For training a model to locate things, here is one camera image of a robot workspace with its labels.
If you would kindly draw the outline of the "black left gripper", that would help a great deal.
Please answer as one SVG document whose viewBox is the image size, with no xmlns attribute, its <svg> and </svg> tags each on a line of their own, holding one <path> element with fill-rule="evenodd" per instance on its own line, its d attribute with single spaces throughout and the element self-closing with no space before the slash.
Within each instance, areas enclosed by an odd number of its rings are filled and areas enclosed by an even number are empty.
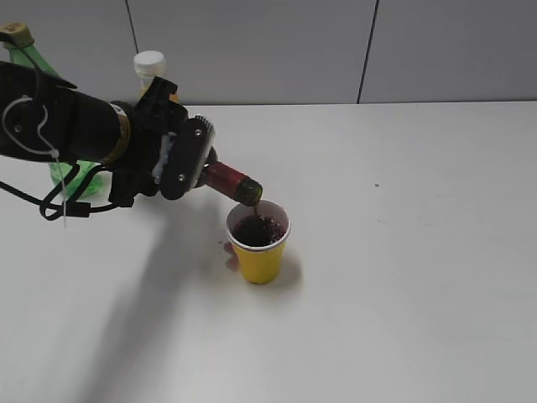
<svg viewBox="0 0 537 403">
<path fill-rule="evenodd" d="M 134 107 L 119 104 L 127 112 L 130 137 L 121 157 L 109 165 L 111 204 L 130 207 L 136 195 L 159 192 L 168 153 L 188 118 L 187 110 L 170 99 L 177 89 L 173 82 L 157 76 Z"/>
</svg>

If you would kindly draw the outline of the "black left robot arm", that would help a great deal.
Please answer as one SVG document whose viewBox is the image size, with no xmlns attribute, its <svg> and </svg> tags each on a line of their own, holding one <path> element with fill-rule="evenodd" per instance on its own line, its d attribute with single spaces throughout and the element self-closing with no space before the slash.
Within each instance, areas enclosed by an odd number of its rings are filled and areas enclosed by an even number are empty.
<svg viewBox="0 0 537 403">
<path fill-rule="evenodd" d="M 152 171 L 161 138 L 178 133 L 187 110 L 169 99 L 177 86 L 159 78 L 136 105 L 105 102 L 68 81 L 1 64 L 1 154 L 33 162 L 97 162 L 112 172 L 111 204 L 155 195 Z"/>
</svg>

